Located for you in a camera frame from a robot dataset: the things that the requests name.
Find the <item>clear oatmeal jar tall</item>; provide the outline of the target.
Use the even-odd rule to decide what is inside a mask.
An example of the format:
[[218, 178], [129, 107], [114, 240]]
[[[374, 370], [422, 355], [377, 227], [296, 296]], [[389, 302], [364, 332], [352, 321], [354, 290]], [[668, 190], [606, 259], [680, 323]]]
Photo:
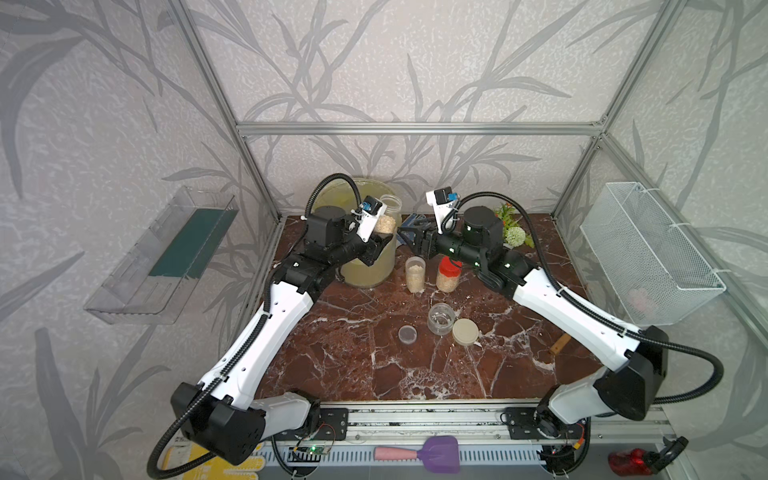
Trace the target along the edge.
[[405, 262], [406, 288], [411, 293], [421, 293], [425, 289], [426, 262], [419, 256], [412, 256]]

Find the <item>clear oatmeal jar small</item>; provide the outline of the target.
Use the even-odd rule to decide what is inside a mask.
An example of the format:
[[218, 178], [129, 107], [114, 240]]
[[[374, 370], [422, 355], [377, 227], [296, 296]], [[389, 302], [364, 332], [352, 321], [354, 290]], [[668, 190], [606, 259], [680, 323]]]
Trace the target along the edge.
[[374, 231], [382, 235], [395, 235], [402, 223], [402, 202], [399, 197], [393, 194], [384, 194], [380, 197], [380, 200], [386, 210], [378, 219]]

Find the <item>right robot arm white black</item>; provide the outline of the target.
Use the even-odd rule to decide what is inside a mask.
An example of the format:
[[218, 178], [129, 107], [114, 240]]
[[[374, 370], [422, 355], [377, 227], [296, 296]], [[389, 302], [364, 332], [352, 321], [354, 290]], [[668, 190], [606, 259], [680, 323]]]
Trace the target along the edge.
[[[430, 191], [433, 218], [398, 232], [414, 254], [462, 263], [491, 291], [539, 314], [599, 359], [601, 367], [594, 374], [550, 390], [539, 404], [540, 418], [572, 424], [612, 413], [640, 421], [653, 405], [690, 401], [720, 384], [724, 366], [715, 355], [673, 343], [657, 327], [639, 328], [608, 314], [558, 282], [543, 255], [532, 261], [508, 248], [503, 222], [493, 210], [465, 206], [481, 196], [460, 198], [450, 188]], [[690, 391], [659, 395], [669, 352], [708, 362], [711, 376]]]

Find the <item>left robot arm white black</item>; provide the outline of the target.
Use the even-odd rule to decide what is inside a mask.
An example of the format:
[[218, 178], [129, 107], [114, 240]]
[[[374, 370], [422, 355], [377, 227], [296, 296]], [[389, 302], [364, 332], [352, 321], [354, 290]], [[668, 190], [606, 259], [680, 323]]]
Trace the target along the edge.
[[362, 196], [347, 174], [320, 181], [305, 207], [302, 251], [289, 251], [270, 272], [261, 306], [223, 357], [196, 384], [175, 390], [176, 419], [150, 453], [150, 478], [173, 478], [216, 457], [239, 465], [277, 433], [314, 429], [319, 403], [313, 397], [288, 392], [256, 400], [255, 394], [288, 335], [337, 271], [355, 259], [372, 265], [392, 242], [392, 235], [375, 230], [385, 211], [380, 200]]

